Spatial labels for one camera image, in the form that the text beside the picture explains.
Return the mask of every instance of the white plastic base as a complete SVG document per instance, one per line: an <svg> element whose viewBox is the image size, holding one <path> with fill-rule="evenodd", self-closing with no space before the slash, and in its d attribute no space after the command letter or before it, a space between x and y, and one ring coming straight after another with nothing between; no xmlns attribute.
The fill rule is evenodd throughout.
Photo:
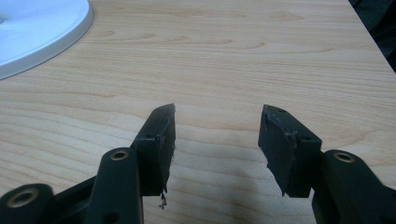
<svg viewBox="0 0 396 224"><path fill-rule="evenodd" d="M56 56L90 28L87 0L1 0L0 79Z"/></svg>

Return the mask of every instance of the wood grain surface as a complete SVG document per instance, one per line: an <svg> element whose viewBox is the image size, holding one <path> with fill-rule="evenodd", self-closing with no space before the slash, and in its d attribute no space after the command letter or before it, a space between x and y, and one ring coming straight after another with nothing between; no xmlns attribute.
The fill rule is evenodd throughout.
<svg viewBox="0 0 396 224"><path fill-rule="evenodd" d="M0 194L55 193L175 103L168 205L146 223L315 223L257 146L262 105L288 110L396 188L396 76L347 0L91 0L74 46L0 81Z"/></svg>

